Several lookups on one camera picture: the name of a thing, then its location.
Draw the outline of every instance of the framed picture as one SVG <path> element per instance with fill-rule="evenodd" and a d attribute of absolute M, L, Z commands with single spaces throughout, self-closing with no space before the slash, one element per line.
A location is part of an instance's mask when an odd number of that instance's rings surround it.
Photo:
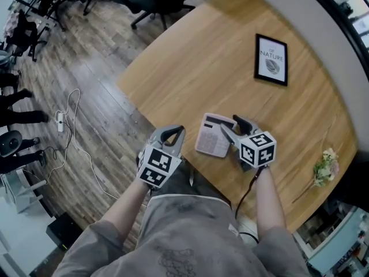
<path fill-rule="evenodd" d="M 256 34 L 254 77 L 287 86 L 287 44 Z"/>

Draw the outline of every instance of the shoe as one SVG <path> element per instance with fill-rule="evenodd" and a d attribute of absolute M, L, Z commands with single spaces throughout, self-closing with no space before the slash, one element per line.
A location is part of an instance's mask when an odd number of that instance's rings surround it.
<path fill-rule="evenodd" d="M 38 145 L 40 143 L 40 138 L 39 137 L 35 137 L 33 139 L 33 145 Z"/>
<path fill-rule="evenodd" d="M 40 157 L 38 158 L 38 161 L 40 162 L 41 166 L 44 167 L 46 165 L 46 158 L 45 158 L 44 151 L 38 151 L 37 153 L 40 155 Z"/>
<path fill-rule="evenodd" d="M 16 83 L 13 86 L 13 92 L 16 93 L 18 91 L 18 86 L 19 86 L 19 75 L 16 75 Z"/>
<path fill-rule="evenodd" d="M 32 98 L 33 97 L 33 92 L 28 90 L 28 89 L 22 89 L 20 92 L 24 93 L 26 98 Z"/>
<path fill-rule="evenodd" d="M 42 112 L 42 115 L 43 115 L 43 121 L 42 122 L 47 123 L 50 120 L 49 116 L 45 112 Z"/>

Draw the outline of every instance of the small bouquet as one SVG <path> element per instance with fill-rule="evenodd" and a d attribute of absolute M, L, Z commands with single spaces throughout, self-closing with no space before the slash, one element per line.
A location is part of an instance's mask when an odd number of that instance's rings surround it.
<path fill-rule="evenodd" d="M 338 174 L 340 167 L 338 165 L 338 155 L 333 151 L 332 148 L 325 150 L 323 152 L 323 157 L 320 161 L 316 162 L 314 165 L 314 180 L 305 188 L 302 194 L 294 199 L 296 202 L 302 197 L 307 191 L 312 187 L 323 187 L 327 181 L 334 180 L 335 176 Z"/>

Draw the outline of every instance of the forearm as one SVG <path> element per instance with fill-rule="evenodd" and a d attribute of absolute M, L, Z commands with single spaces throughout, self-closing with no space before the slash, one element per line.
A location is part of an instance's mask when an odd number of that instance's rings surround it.
<path fill-rule="evenodd" d="M 273 227 L 286 227 L 281 200 L 269 168 L 262 170 L 256 180 L 258 236 Z"/>
<path fill-rule="evenodd" d="M 149 188 L 144 182 L 135 179 L 102 217 L 102 220 L 107 220 L 115 226 L 123 240 L 127 238 L 132 229 L 148 190 Z"/>

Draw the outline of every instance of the calculator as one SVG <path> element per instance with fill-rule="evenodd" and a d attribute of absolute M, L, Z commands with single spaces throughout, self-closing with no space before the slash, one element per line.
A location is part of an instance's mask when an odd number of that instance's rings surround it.
<path fill-rule="evenodd" d="M 221 158 L 226 156 L 230 143 L 221 132 L 222 123 L 231 129 L 235 129 L 237 125 L 233 119 L 221 115 L 211 113 L 204 115 L 196 141 L 196 151 Z"/>

